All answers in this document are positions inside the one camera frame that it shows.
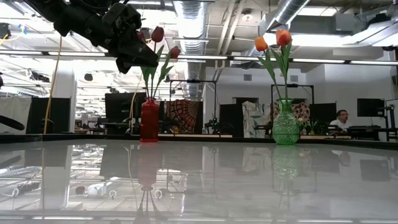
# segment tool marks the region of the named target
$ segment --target black partition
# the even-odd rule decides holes
[[[243,138],[242,104],[220,105],[220,126],[221,133]]]
[[[48,98],[32,98],[26,134],[42,134]],[[53,121],[53,134],[69,132],[70,98],[52,98],[49,119]]]
[[[316,103],[310,105],[310,117],[319,123],[330,123],[336,119],[336,103]]]

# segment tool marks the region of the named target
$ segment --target black monitor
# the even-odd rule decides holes
[[[106,118],[111,123],[121,123],[130,117],[131,100],[134,93],[107,93],[105,94]],[[136,93],[133,107],[133,118],[141,117],[141,105],[145,103],[146,93]]]
[[[384,117],[383,99],[357,99],[359,117]]]
[[[310,105],[310,118],[319,123],[330,123],[336,119],[336,103],[317,103]]]

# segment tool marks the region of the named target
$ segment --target flower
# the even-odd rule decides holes
[[[276,31],[276,43],[279,46],[288,45],[292,41],[292,35],[288,30],[277,30]]]
[[[257,37],[256,39],[254,39],[254,45],[256,46],[257,51],[264,51],[267,50],[268,48],[268,44],[267,42],[264,40],[264,37]]]
[[[137,31],[137,36],[140,40],[145,41],[144,33]]]
[[[156,43],[161,42],[163,40],[163,37],[164,37],[163,28],[162,27],[156,27],[154,29],[154,31],[152,32],[152,35],[150,37]]]
[[[172,49],[170,49],[170,58],[176,59],[176,58],[178,58],[180,53],[181,53],[181,50],[179,49],[179,47],[175,46]]]

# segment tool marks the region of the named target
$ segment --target glass vase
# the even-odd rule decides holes
[[[299,124],[293,115],[292,99],[279,99],[279,114],[274,120],[272,137],[276,144],[282,146],[294,146],[299,140]]]
[[[140,142],[157,142],[159,132],[159,105],[155,98],[146,98],[141,107],[141,138]]]

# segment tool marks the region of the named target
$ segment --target tapestry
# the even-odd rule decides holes
[[[189,100],[168,101],[166,104],[167,117],[178,123],[178,133],[194,133],[198,109],[201,102]]]
[[[302,118],[303,122],[310,119],[310,107],[308,103],[299,103],[292,105],[293,115],[296,119]],[[278,103],[274,103],[274,119],[279,113]]]
[[[265,130],[255,130],[258,125],[266,125],[270,121],[270,106],[259,103],[244,102],[243,131],[245,138],[265,138]]]

